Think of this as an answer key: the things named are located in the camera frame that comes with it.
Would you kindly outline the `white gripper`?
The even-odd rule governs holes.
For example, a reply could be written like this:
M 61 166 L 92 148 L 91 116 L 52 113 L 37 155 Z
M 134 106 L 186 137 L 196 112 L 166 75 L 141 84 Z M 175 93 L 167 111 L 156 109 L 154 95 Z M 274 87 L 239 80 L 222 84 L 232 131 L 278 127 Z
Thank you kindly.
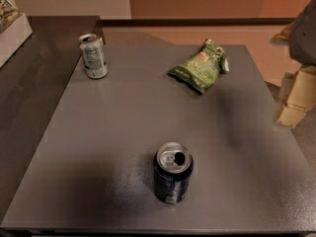
M 316 0 L 293 21 L 288 46 L 292 59 L 309 64 L 286 72 L 281 81 L 276 122 L 295 127 L 316 105 Z

